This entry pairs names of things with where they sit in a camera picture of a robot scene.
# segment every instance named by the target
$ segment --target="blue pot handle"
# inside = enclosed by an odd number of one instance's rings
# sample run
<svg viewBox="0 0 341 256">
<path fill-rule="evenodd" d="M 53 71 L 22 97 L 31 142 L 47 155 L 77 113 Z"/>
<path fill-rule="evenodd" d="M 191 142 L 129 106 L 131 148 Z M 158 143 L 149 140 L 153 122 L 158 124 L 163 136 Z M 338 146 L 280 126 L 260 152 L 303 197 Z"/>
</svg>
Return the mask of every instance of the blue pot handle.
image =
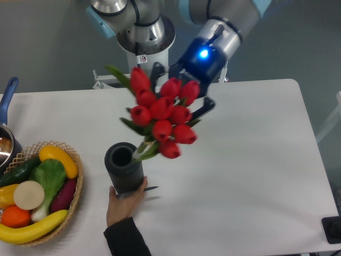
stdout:
<svg viewBox="0 0 341 256">
<path fill-rule="evenodd" d="M 12 77 L 6 87 L 4 95 L 2 96 L 0 101 L 0 124 L 7 124 L 7 112 L 18 82 L 19 79 L 17 77 Z"/>
</svg>

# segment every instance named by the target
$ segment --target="banana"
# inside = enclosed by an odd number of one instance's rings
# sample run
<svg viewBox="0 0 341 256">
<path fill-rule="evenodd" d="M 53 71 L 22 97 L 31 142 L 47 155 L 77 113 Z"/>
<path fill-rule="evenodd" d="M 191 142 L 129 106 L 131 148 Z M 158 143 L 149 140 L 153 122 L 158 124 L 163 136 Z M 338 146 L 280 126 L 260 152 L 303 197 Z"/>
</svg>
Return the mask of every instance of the banana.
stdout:
<svg viewBox="0 0 341 256">
<path fill-rule="evenodd" d="M 57 211 L 24 228 L 9 228 L 0 224 L 0 240 L 10 244 L 23 244 L 33 241 L 60 225 L 67 215 L 67 210 Z"/>
</svg>

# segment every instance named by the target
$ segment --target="artificial vegetable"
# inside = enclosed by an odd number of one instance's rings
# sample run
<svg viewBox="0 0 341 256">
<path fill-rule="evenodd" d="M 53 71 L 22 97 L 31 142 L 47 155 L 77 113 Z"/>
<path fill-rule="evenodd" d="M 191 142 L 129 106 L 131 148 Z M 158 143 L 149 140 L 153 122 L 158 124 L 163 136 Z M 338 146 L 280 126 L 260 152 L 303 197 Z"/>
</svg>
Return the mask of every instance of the artificial vegetable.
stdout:
<svg viewBox="0 0 341 256">
<path fill-rule="evenodd" d="M 44 188 L 37 181 L 27 180 L 20 183 L 13 194 L 14 202 L 20 209 L 32 210 L 44 200 Z"/>
<path fill-rule="evenodd" d="M 68 210 L 74 198 L 76 187 L 77 181 L 75 179 L 68 180 L 64 184 L 58 195 L 53 200 L 51 204 L 51 212 L 57 212 L 59 210 Z"/>
<path fill-rule="evenodd" d="M 0 187 L 5 187 L 12 184 L 19 184 L 26 180 L 31 174 L 34 167 L 40 164 L 38 156 L 34 156 L 22 164 L 15 167 L 12 171 L 5 173 L 0 179 Z"/>
<path fill-rule="evenodd" d="M 57 211 L 45 219 L 24 228 L 9 228 L 0 224 L 0 240 L 10 244 L 23 244 L 33 241 L 60 225 L 67 215 L 67 210 Z"/>
<path fill-rule="evenodd" d="M 37 222 L 48 216 L 53 198 L 64 184 L 66 177 L 63 164 L 56 159 L 47 159 L 32 171 L 30 180 L 37 181 L 45 191 L 41 205 L 32 211 L 32 221 Z"/>
<path fill-rule="evenodd" d="M 65 167 L 66 176 L 73 179 L 78 175 L 78 168 L 72 158 L 63 149 L 53 145 L 46 145 L 39 151 L 41 161 L 46 159 L 56 159 L 62 162 Z"/>
<path fill-rule="evenodd" d="M 0 188 L 0 208 L 6 209 L 14 205 L 13 194 L 19 184 L 13 184 Z"/>
<path fill-rule="evenodd" d="M 1 216 L 1 224 L 9 228 L 23 228 L 30 224 L 31 214 L 16 205 L 8 207 Z"/>
</svg>

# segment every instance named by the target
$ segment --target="yellow pepper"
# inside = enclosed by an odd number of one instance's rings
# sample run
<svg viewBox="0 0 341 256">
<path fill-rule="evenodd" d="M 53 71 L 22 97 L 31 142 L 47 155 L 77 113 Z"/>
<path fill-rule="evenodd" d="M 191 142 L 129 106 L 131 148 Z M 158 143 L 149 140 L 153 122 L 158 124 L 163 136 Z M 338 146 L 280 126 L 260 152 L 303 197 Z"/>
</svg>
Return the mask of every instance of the yellow pepper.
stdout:
<svg viewBox="0 0 341 256">
<path fill-rule="evenodd" d="M 39 151 L 40 161 L 46 159 L 56 159 L 61 161 L 64 165 L 66 176 L 69 179 L 73 179 L 78 175 L 78 168 L 74 160 L 66 153 L 63 149 L 53 146 L 46 145 Z"/>
<path fill-rule="evenodd" d="M 6 209 L 15 204 L 13 194 L 18 185 L 19 184 L 13 184 L 0 188 L 0 208 Z"/>
</svg>

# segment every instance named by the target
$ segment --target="tulip bouquet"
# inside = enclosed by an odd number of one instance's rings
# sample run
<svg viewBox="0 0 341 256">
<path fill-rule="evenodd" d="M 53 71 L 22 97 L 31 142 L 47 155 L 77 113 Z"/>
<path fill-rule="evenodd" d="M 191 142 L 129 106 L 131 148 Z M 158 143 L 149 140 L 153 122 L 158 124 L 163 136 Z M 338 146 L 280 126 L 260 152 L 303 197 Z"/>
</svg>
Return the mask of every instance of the tulip bouquet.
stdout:
<svg viewBox="0 0 341 256">
<path fill-rule="evenodd" d="M 163 84 L 159 93 L 155 93 L 141 68 L 133 68 L 131 79 L 114 66 L 106 68 L 136 98 L 137 106 L 126 108 L 132 120 L 121 118 L 130 129 L 144 136 L 132 156 L 133 161 L 149 159 L 158 153 L 168 158 L 177 158 L 181 154 L 178 143 L 195 142 L 197 135 L 192 127 L 199 120 L 192 120 L 188 106 L 200 93 L 197 82 L 189 81 L 183 85 L 181 80 L 171 78 Z"/>
</svg>

